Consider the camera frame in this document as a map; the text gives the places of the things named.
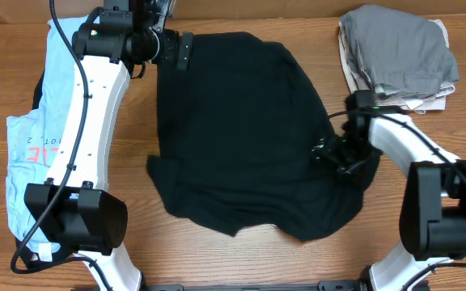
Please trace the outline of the black t-shirt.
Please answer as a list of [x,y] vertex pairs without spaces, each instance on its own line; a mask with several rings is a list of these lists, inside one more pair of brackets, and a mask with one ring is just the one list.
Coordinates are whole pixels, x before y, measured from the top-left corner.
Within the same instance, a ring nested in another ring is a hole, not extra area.
[[158,68],[160,153],[147,171],[173,216],[233,236],[270,224],[306,242],[362,209],[379,165],[341,175],[312,157],[334,136],[290,51],[247,32],[197,35],[186,70]]

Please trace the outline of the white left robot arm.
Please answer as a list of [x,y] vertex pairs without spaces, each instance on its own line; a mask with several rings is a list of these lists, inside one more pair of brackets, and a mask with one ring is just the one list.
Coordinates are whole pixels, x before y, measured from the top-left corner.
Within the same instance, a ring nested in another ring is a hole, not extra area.
[[43,183],[24,202],[34,229],[82,261],[100,290],[144,290],[124,238],[128,211],[108,191],[108,156],[117,113],[134,68],[186,70],[193,35],[165,27],[172,0],[106,1],[73,34],[74,89],[61,145]]

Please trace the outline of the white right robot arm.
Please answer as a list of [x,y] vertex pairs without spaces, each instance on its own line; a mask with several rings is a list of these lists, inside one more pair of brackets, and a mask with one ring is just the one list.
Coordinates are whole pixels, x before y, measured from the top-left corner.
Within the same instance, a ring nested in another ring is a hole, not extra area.
[[342,176],[361,173],[386,154],[407,178],[400,212],[400,241],[357,280],[323,280],[320,290],[427,290],[438,268],[466,268],[466,160],[444,150],[398,106],[375,103],[370,90],[355,91],[342,112],[340,137],[322,138],[311,155]]

